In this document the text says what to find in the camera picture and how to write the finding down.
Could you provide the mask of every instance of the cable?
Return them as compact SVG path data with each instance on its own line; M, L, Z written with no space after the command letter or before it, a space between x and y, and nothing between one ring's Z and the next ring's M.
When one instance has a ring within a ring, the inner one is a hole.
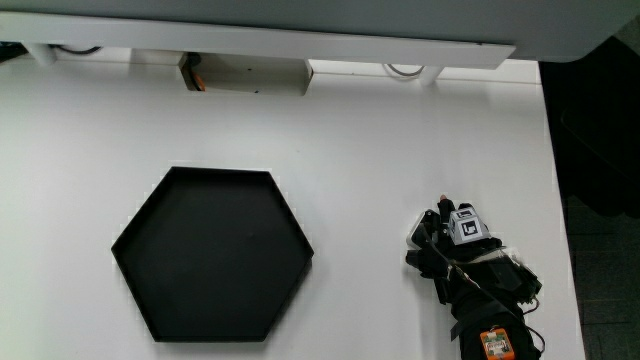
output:
M102 47L100 46L94 46L91 49L87 49L87 50L71 50L71 49L67 49L66 47L62 46L62 45L54 45L53 46L56 49L60 49L66 53L69 54L73 54L73 55L90 55L93 54L94 52L102 49Z
M544 338L542 337L542 335L540 335L540 333L538 333L537 331L533 330L531 327L529 327L529 325L524 325L529 331L531 331L532 333L536 334L536 336L538 336L538 338L540 339L540 341L542 341L542 350L540 350L540 354L544 353L544 350L547 348L547 343L544 342Z
M402 76L406 76L406 77L411 77L411 76L416 76L416 75L420 75L420 73L422 72L422 70L424 70L424 66L421 66L420 69L418 69L415 72L412 73L406 73L406 72L402 72L398 69L396 69L393 65L391 64L387 64L387 66L389 67L389 69L393 70L394 73L398 74L398 75L402 75Z
M538 310L538 306L540 306L540 300L538 300L537 297L534 297L533 300L536 301L536 306L533 309L530 309L530 310L527 310L527 311L523 312L522 315L531 314L532 312Z
M200 76L198 76L198 74L196 74L193 69L191 69L191 66L189 66L187 72L189 73L191 84L193 84L193 87L196 88L196 91L205 91L202 79L200 79Z

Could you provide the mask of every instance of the black hexagonal tray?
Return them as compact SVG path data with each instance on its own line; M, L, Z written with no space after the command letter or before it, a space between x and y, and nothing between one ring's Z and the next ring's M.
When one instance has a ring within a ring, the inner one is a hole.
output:
M263 341L313 250L269 172L173 167L111 248L156 341Z

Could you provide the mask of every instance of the gray wall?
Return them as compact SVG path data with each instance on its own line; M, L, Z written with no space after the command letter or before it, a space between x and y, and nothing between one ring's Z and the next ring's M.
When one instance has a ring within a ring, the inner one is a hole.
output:
M2 0L0 9L516 45L572 61L640 13L638 0Z

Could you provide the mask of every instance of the white tabletop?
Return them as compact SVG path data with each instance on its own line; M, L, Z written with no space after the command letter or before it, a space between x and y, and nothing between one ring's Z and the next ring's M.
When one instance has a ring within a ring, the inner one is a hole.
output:
M458 359L404 263L440 194L543 288L546 359L584 359L542 88L316 74L304 97L188 92L175 67L0 65L0 358ZM172 165L270 169L315 250L264 343L154 343L110 247Z

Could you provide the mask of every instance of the orange label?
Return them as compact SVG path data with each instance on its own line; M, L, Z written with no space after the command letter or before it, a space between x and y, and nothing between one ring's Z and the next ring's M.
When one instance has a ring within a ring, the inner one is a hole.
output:
M480 334L480 341L487 360L515 360L511 342L504 329L497 328Z

